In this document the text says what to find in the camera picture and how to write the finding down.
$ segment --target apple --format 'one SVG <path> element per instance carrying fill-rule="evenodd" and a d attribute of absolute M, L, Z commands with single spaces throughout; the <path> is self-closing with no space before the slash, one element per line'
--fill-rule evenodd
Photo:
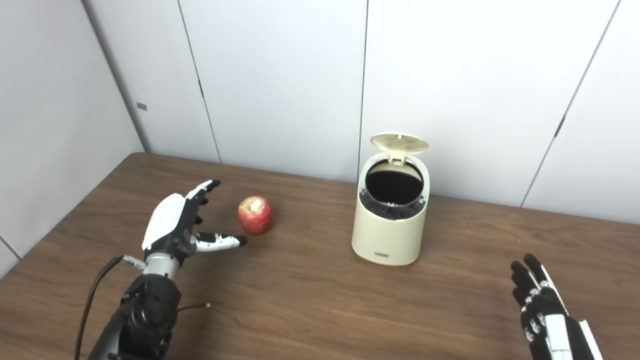
<path fill-rule="evenodd" d="M 271 229 L 273 215 L 267 199 L 259 196 L 250 196 L 242 200 L 238 206 L 238 218 L 244 231 L 258 235 Z"/>

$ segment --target black cable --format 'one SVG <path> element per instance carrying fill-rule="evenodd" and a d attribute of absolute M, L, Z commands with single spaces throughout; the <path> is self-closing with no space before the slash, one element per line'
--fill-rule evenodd
<path fill-rule="evenodd" d="M 184 306 L 178 309 L 178 313 L 181 312 L 182 310 L 196 309 L 198 307 L 211 307 L 211 304 L 208 302 L 205 302 L 204 304 Z"/>
<path fill-rule="evenodd" d="M 74 360 L 80 360 L 80 347 L 82 346 L 82 337 L 84 334 L 84 326 L 86 325 L 86 319 L 89 316 L 89 310 L 91 309 L 91 303 L 93 302 L 93 296 L 95 295 L 95 290 L 98 288 L 98 284 L 100 280 L 111 270 L 114 266 L 116 266 L 124 256 L 118 256 L 117 258 L 111 259 L 107 265 L 104 265 L 104 268 L 100 270 L 98 276 L 96 276 L 93 285 L 91 285 L 91 290 L 89 290 L 89 296 L 86 299 L 86 304 L 84 305 L 84 312 L 82 314 L 82 319 L 80 319 L 80 328 L 78 329 L 78 337 L 76 338 L 76 352 L 74 355 Z"/>

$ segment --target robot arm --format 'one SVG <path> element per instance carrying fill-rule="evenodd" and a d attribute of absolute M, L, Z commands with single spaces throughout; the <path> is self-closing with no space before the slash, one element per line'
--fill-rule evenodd
<path fill-rule="evenodd" d="M 529 269 L 512 262 L 511 280 L 533 359 L 602 360 L 589 324 L 569 316 L 545 267 L 532 254 L 525 255 L 524 262 Z"/>
<path fill-rule="evenodd" d="M 82 332 L 95 287 L 102 276 L 120 261 L 141 270 L 142 274 L 122 295 L 120 307 L 105 326 L 88 359 L 164 359 L 182 296 L 173 280 L 184 260 L 198 251 L 231 249 L 247 243 L 244 236 L 194 233 L 194 225 L 202 223 L 198 209 L 208 203 L 206 193 L 218 185 L 219 181 L 208 180 L 184 197 L 174 193 L 162 200 L 151 216 L 142 243 L 144 261 L 122 256 L 114 258 L 100 272 L 83 314 L 76 343 L 76 360 L 79 359 Z"/>

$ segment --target cream trash can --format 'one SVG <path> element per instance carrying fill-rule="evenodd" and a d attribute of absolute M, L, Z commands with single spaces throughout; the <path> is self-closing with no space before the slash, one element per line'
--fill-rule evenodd
<path fill-rule="evenodd" d="M 412 154 L 429 145 L 404 133 L 380 133 L 371 143 L 384 152 L 360 173 L 351 246 L 374 263 L 408 265 L 420 254 L 429 200 L 429 171 Z"/>

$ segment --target open lid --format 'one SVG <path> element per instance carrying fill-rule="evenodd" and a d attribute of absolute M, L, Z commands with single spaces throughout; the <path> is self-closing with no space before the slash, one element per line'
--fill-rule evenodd
<path fill-rule="evenodd" d="M 389 162 L 399 160 L 404 164 L 405 154 L 419 154 L 429 148 L 429 144 L 417 136 L 405 133 L 379 133 L 371 137 L 373 146 L 390 153 Z"/>

